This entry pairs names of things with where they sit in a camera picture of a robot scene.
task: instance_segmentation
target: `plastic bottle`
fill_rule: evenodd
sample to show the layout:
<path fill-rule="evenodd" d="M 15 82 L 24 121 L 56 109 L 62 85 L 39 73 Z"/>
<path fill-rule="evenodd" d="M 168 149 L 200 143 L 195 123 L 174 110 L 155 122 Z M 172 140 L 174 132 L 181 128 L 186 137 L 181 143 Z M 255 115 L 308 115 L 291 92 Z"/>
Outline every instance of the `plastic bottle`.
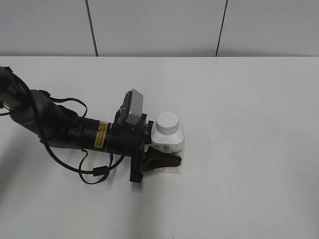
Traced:
<path fill-rule="evenodd" d="M 183 125 L 178 116 L 172 112 L 163 112 L 152 128 L 152 147 L 166 153 L 184 158 L 185 140 Z M 182 164 L 178 167 L 158 168 L 158 172 L 180 173 Z"/>

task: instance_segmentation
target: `black robotic arm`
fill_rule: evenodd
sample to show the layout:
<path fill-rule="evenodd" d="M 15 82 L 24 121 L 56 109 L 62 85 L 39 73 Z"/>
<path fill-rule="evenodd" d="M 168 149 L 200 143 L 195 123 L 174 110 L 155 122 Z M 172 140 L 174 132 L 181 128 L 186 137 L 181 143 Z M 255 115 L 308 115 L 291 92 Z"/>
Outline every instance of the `black robotic arm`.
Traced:
<path fill-rule="evenodd" d="M 176 167 L 181 158 L 160 152 L 145 145 L 151 143 L 153 121 L 146 122 L 146 114 L 142 113 L 143 95 L 136 90 L 128 91 L 113 123 L 78 116 L 74 111 L 55 103 L 76 101 L 78 99 L 56 99 L 42 90 L 30 90 L 9 67 L 0 67 L 0 108 L 6 108 L 13 121 L 40 137 L 50 156 L 63 167 L 82 174 L 103 176 L 96 183 L 104 181 L 110 170 L 116 168 L 125 156 L 131 157 L 130 181 L 140 183 L 143 172 L 160 167 Z M 110 153 L 110 164 L 97 167 L 92 171 L 73 168 L 55 156 L 50 147 L 80 149 Z M 121 155 L 113 163 L 113 154 Z"/>

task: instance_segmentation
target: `black cable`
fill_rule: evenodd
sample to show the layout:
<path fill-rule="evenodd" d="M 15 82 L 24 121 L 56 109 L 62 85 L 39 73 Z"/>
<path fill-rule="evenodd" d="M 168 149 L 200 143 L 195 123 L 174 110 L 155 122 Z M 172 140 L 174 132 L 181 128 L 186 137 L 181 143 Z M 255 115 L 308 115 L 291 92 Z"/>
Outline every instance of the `black cable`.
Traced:
<path fill-rule="evenodd" d="M 103 166 L 103 167 L 98 167 L 98 168 L 94 168 L 92 171 L 85 171 L 85 170 L 82 170 L 81 167 L 82 167 L 82 164 L 84 162 L 84 160 L 87 158 L 88 156 L 88 152 L 86 150 L 84 150 L 83 148 L 81 148 L 81 151 L 82 152 L 85 152 L 85 156 L 84 158 L 81 160 L 80 162 L 80 165 L 79 165 L 79 168 L 76 169 L 76 168 L 73 168 L 71 167 L 70 165 L 62 162 L 54 153 L 53 151 L 51 150 L 48 142 L 47 142 L 47 138 L 45 137 L 45 134 L 43 132 L 43 128 L 42 128 L 42 123 L 41 123 L 41 120 L 40 120 L 40 117 L 39 117 L 39 112 L 38 112 L 38 109 L 37 109 L 37 106 L 36 106 L 36 103 L 34 101 L 34 98 L 33 98 L 33 95 L 32 95 L 32 92 L 31 90 L 29 89 L 29 87 L 20 79 L 20 78 L 17 78 L 17 81 L 18 83 L 24 88 L 26 94 L 27 94 L 27 97 L 31 103 L 31 106 L 32 106 L 32 110 L 33 110 L 33 113 L 34 113 L 34 118 L 35 118 L 35 122 L 37 124 L 37 127 L 38 127 L 38 130 L 39 130 L 39 134 L 40 134 L 40 139 L 42 140 L 42 143 L 45 147 L 45 149 L 47 150 L 47 152 L 49 153 L 49 155 L 58 163 L 60 164 L 61 166 L 73 171 L 73 172 L 76 172 L 76 173 L 79 173 L 80 175 L 80 178 L 82 179 L 83 182 L 87 183 L 87 184 L 97 184 L 97 183 L 100 183 L 100 182 L 103 182 L 105 179 L 107 179 L 109 173 L 110 173 L 110 170 L 116 168 L 124 159 L 127 151 L 128 151 L 128 148 L 130 146 L 130 142 L 131 142 L 131 137 L 129 137 L 129 140 L 127 142 L 127 145 L 121 155 L 121 157 L 119 158 L 119 160 L 112 165 L 112 162 L 113 162 L 113 151 L 111 151 L 111 154 L 110 154 L 110 164 L 109 164 L 109 167 L 108 166 Z M 58 102 L 58 103 L 62 103 L 62 102 L 66 102 L 66 101 L 75 101 L 75 102 L 78 102 L 80 104 L 82 104 L 85 108 L 86 108 L 86 111 L 83 115 L 83 117 L 86 115 L 87 113 L 87 106 L 80 100 L 78 99 L 75 99 L 75 98 L 65 98 L 65 99 L 56 99 L 56 98 L 52 98 L 50 97 L 50 99 L 54 102 Z M 13 112 L 7 112 L 7 113 L 3 113 L 3 114 L 0 114 L 0 116 L 2 115 L 10 115 L 12 114 Z M 98 176 L 98 175 L 103 175 L 103 177 L 98 180 L 97 182 L 94 182 L 94 183 L 90 183 L 90 182 L 87 182 L 84 178 L 83 178 L 83 175 L 82 174 L 93 174 L 94 176 Z"/>
<path fill-rule="evenodd" d="M 80 101 L 79 99 L 76 99 L 76 98 L 64 98 L 64 99 L 57 99 L 57 98 L 53 98 L 53 97 L 49 97 L 50 100 L 52 100 L 53 102 L 55 103 L 64 103 L 64 102 L 67 102 L 67 101 L 74 101 L 74 102 L 77 102 L 81 105 L 83 105 L 85 107 L 85 112 L 84 114 L 82 115 L 82 117 L 85 117 L 86 116 L 86 113 L 88 112 L 88 107 L 86 106 L 86 104 L 84 104 L 82 101 Z"/>
<path fill-rule="evenodd" d="M 6 113 L 1 113 L 0 116 L 8 116 L 8 115 L 11 115 L 13 112 L 10 111 L 10 112 L 6 112 Z"/>
<path fill-rule="evenodd" d="M 100 178 L 98 181 L 96 181 L 96 182 L 94 182 L 94 183 L 90 183 L 90 182 L 88 182 L 88 181 L 86 181 L 85 179 L 84 179 L 84 177 L 83 177 L 83 175 L 82 175 L 82 164 L 83 164 L 83 162 L 84 162 L 84 160 L 86 159 L 86 157 L 88 156 L 88 151 L 86 151 L 85 149 L 83 149 L 83 148 L 81 148 L 81 151 L 82 152 L 85 152 L 85 156 L 84 156 L 84 158 L 81 160 L 81 162 L 80 162 L 80 164 L 79 164 L 79 175 L 80 175 L 80 178 L 82 179 L 82 181 L 83 182 L 85 182 L 86 184 L 97 184 L 97 183 L 101 183 L 101 182 L 103 182 L 105 179 L 107 179 L 108 178 L 108 176 L 109 176 L 109 174 L 110 174 L 110 170 L 106 170 L 105 171 L 105 174 L 103 175 L 103 177 L 102 178 Z"/>
<path fill-rule="evenodd" d="M 131 137 L 129 137 L 129 140 L 128 140 L 127 144 L 126 144 L 126 147 L 125 147 L 125 149 L 124 149 L 124 151 L 123 151 L 121 157 L 119 158 L 118 161 L 116 161 L 115 164 L 113 164 L 113 165 L 110 167 L 110 170 L 115 169 L 115 168 L 122 162 L 122 160 L 123 160 L 124 157 L 125 157 L 125 154 L 127 153 L 128 149 L 129 149 L 130 143 L 131 143 Z"/>
<path fill-rule="evenodd" d="M 38 112 L 38 109 L 36 107 L 36 104 L 35 104 L 35 101 L 34 101 L 34 98 L 33 98 L 31 90 L 29 89 L 29 87 L 20 78 L 17 77 L 16 80 L 24 88 L 24 90 L 25 90 L 25 92 L 27 94 L 27 97 L 30 100 L 30 103 L 31 103 L 31 106 L 32 106 L 32 110 L 33 110 L 33 113 L 34 113 L 35 122 L 37 124 L 38 129 L 39 129 L 40 139 L 42 140 L 42 143 L 44 144 L 44 147 L 45 147 L 46 151 L 49 153 L 49 155 L 58 164 L 60 164 L 61 166 L 65 167 L 65 168 L 67 168 L 67 169 L 69 169 L 69 170 L 71 170 L 73 172 L 76 172 L 76 173 L 81 172 L 82 174 L 93 174 L 93 171 L 79 171 L 78 169 L 73 168 L 70 165 L 62 162 L 57 156 L 55 156 L 55 154 L 51 150 L 51 148 L 50 148 L 50 146 L 49 146 L 49 144 L 48 144 L 48 142 L 46 140 L 46 137 L 44 135 L 42 124 L 41 124 L 40 117 L 39 117 L 39 112 Z"/>

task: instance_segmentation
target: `white tabletop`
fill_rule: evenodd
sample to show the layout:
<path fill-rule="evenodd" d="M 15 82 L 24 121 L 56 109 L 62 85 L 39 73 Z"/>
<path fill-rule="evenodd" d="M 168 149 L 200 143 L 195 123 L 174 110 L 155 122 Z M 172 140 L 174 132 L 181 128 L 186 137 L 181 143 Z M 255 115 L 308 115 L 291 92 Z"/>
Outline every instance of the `white tabletop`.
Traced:
<path fill-rule="evenodd" d="M 30 88 L 83 100 L 98 120 L 112 122 L 135 88 L 148 119 L 177 113 L 186 139 L 180 174 L 131 183 L 127 158 L 90 186 L 36 135 L 0 118 L 1 239 L 319 238 L 319 58 L 1 57 L 0 65 Z M 54 152 L 75 167 L 83 156 Z M 87 161 L 91 169 L 108 155 Z"/>

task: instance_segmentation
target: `white cap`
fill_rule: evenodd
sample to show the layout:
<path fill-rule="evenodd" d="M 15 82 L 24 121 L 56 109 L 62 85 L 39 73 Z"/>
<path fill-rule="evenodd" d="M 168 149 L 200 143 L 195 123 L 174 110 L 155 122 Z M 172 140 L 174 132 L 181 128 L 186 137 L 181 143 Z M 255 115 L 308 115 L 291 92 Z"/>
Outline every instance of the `white cap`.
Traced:
<path fill-rule="evenodd" d="M 163 112 L 156 119 L 156 128 L 160 133 L 173 134 L 178 130 L 178 116 L 172 112 Z"/>

